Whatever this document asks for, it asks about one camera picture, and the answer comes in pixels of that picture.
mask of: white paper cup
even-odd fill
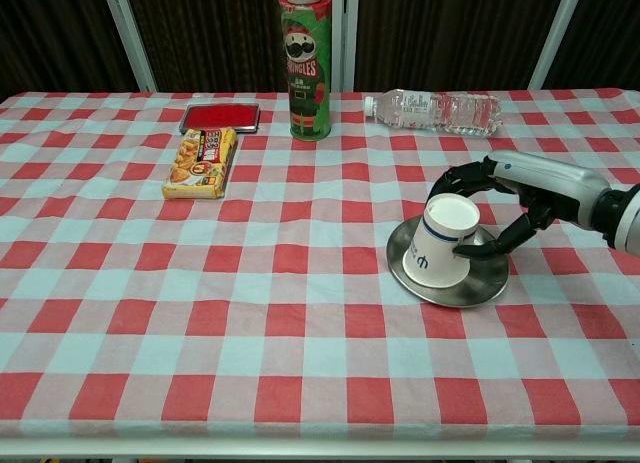
[[[434,196],[424,209],[403,258],[404,270],[423,286],[446,288],[469,273],[469,260],[453,253],[460,244],[473,244],[480,210],[473,201],[453,193]]]

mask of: table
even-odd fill
[[[26,93],[0,105],[0,452],[640,454],[640,264],[554,224],[493,302],[423,303],[391,231],[449,165],[517,149],[640,181],[640,94],[493,92],[490,138],[364,121],[292,140],[285,94]],[[187,104],[253,102],[226,197],[164,201]],[[517,201],[478,194],[497,233]]]

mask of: plastic water bottle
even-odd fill
[[[364,113],[394,128],[433,129],[465,136],[487,136],[501,123],[493,96],[392,90],[367,96]]]

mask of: silver saucer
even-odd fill
[[[431,288],[413,281],[404,271],[402,258],[409,248],[413,234],[420,222],[420,215],[401,223],[387,242],[387,262],[393,276],[407,290],[436,305],[468,308],[480,305],[498,296],[509,278],[509,263],[505,255],[490,260],[471,260],[469,274],[460,283],[449,288]],[[495,238],[482,227],[478,227],[474,244],[481,245]]]

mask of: bottle cap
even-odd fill
[[[364,98],[364,115],[373,116],[373,103],[375,99],[373,96],[366,96]]]

